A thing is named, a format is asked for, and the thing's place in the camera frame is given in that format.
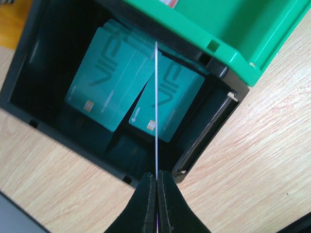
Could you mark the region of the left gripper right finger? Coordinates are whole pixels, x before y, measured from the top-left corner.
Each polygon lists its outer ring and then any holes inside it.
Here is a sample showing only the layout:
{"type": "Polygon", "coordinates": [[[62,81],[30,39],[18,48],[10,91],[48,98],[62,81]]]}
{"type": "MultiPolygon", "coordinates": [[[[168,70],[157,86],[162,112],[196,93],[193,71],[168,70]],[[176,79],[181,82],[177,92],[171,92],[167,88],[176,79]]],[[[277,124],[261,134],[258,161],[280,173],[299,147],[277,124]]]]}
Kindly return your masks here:
{"type": "Polygon", "coordinates": [[[208,233],[210,230],[191,210],[171,174],[160,170],[157,180],[158,231],[208,233]]]}

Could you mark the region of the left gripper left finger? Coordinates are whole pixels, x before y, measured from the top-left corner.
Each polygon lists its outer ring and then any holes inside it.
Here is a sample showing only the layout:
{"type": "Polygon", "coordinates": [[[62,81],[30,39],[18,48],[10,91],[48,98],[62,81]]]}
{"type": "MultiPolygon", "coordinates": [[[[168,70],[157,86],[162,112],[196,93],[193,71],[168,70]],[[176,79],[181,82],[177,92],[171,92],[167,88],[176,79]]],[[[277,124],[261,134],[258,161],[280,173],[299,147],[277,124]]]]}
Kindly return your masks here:
{"type": "Polygon", "coordinates": [[[156,232],[156,179],[152,173],[142,176],[128,204],[106,232],[156,232]]]}

